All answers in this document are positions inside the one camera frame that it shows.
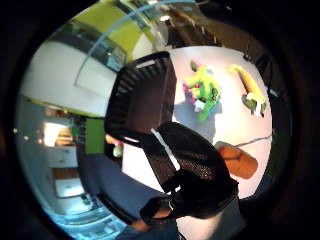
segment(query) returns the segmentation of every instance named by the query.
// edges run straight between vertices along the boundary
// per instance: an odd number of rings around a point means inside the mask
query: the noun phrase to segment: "white cable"
[[[166,153],[168,154],[173,166],[175,167],[175,169],[177,171],[179,171],[180,169],[180,164],[178,163],[177,159],[175,158],[175,156],[172,154],[171,149],[169,148],[169,146],[166,144],[166,142],[163,140],[161,134],[159,132],[157,132],[156,130],[154,130],[153,128],[151,128],[151,132],[153,133],[153,135],[158,139],[158,141],[160,142],[160,144],[164,147],[164,149],[166,150]]]

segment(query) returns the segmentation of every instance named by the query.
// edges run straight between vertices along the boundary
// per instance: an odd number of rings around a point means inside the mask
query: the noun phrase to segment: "yellow plush toy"
[[[247,91],[245,105],[253,110],[255,115],[264,116],[263,112],[267,106],[266,99],[252,76],[243,67],[236,64],[229,65],[228,72],[238,73]]]

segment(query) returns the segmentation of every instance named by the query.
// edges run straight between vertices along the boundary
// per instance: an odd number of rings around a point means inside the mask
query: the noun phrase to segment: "table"
[[[263,80],[255,65],[243,58],[243,53],[209,46],[196,46],[169,51],[177,77],[176,95],[172,121],[179,122],[201,134],[215,147],[225,144],[239,145],[258,161],[258,168],[249,179],[234,175],[239,182],[239,198],[252,196],[265,172],[271,149],[272,115],[270,103]],[[192,76],[189,66],[192,58],[198,58],[213,71],[221,86],[220,103],[204,123],[198,123],[194,107],[185,99],[182,90],[183,79]],[[229,64],[238,64],[246,69],[256,80],[266,101],[264,118],[251,115],[242,103],[246,90],[237,74],[226,71]],[[142,149],[124,145],[122,171],[137,181],[163,192]]]

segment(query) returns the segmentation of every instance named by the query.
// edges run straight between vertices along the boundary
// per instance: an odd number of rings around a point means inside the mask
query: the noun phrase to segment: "orange pillow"
[[[257,160],[239,148],[222,146],[219,148],[219,153],[229,172],[235,176],[249,179],[258,168]]]

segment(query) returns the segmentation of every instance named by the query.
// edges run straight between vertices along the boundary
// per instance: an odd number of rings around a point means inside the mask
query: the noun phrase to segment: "stuffed toy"
[[[228,71],[230,73],[238,73],[247,91],[247,95],[243,98],[246,107],[249,108],[254,115],[263,117],[267,107],[266,99],[262,95],[262,92],[252,76],[241,66],[235,64],[229,65]]]
[[[185,78],[183,90],[188,94],[189,102],[195,106],[198,121],[204,122],[218,103],[221,90],[211,70],[203,62],[193,59],[190,67],[195,73]]]
[[[108,144],[113,144],[114,145],[114,148],[113,148],[113,151],[112,151],[113,156],[117,157],[117,158],[122,157],[123,143],[120,142],[119,140],[111,137],[108,134],[106,134],[105,139],[106,139],[106,142]]]

